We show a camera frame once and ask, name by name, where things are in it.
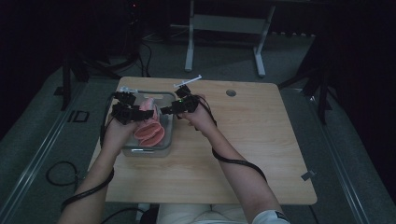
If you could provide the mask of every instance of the wooden table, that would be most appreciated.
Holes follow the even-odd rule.
[[[175,91],[180,79],[124,77],[121,86],[141,91]],[[262,168],[282,204],[317,200],[277,86],[267,83],[198,80],[188,85],[203,93],[219,128],[250,162]],[[236,91],[234,97],[227,90]],[[238,203],[212,156],[211,146],[184,119],[176,120],[165,158],[120,154],[106,200],[126,203]],[[100,151],[99,142],[91,163]]]

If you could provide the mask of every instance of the dark background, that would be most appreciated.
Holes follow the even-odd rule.
[[[137,3],[138,8],[131,8]],[[271,31],[316,35],[321,47],[307,55],[332,62],[332,85],[393,201],[396,199],[396,4],[392,1],[273,1]],[[263,16],[257,7],[204,1],[197,10]],[[165,37],[170,23],[188,24],[188,1],[11,1],[0,3],[0,136],[21,115],[66,53],[95,60],[131,53],[122,46],[128,21],[138,18]]]

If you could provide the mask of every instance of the gray carpet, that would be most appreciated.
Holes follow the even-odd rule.
[[[201,74],[204,79],[278,84],[295,75],[313,39],[304,36],[286,38],[283,35],[270,35],[262,53],[267,72],[265,78],[256,75],[251,48],[222,43],[214,46],[212,42],[208,43],[206,40],[207,37],[197,39],[191,73],[184,72],[187,50],[185,36],[179,35],[175,41],[167,43],[147,41],[152,50],[149,73],[153,77],[189,79]],[[147,62],[149,49],[142,46],[141,54],[144,62]],[[53,223],[57,220],[60,215],[60,204],[73,193],[73,186],[60,188],[47,182],[45,173],[55,162],[71,161],[80,170],[79,176],[85,174],[98,139],[106,98],[117,87],[116,80],[103,77],[95,71],[91,72],[92,78],[89,83],[73,82],[73,86],[80,88],[82,92],[76,96],[77,100],[71,105],[70,110],[64,112],[60,111],[61,97],[53,96],[56,87],[62,84],[61,71],[53,74],[20,120],[2,140],[0,202],[4,206],[23,170],[40,149],[57,118],[62,116],[68,118],[72,110],[90,112],[90,117],[85,123],[64,123],[32,185],[26,194],[21,196],[21,203],[15,206],[17,208],[15,213],[10,215],[12,218],[9,223]],[[122,76],[139,77],[141,65],[134,64],[119,73]],[[306,166],[308,170],[317,173],[312,177],[312,181],[318,202],[311,207],[284,205],[284,211],[291,223],[394,223],[396,220],[394,203],[382,186],[343,109],[331,98],[329,99],[332,111],[326,112],[328,125],[323,131],[323,126],[313,112],[315,104],[296,90],[303,85],[303,81],[296,83],[281,91],[281,95]],[[354,208],[346,196],[346,188],[335,168],[332,147],[340,155],[367,221],[361,221],[356,214],[354,215]],[[58,167],[52,174],[53,178],[59,180],[73,178],[70,176],[71,169],[67,166]],[[130,206],[135,204],[108,203],[105,216]],[[109,223],[134,223],[134,214],[135,212],[122,214]]]

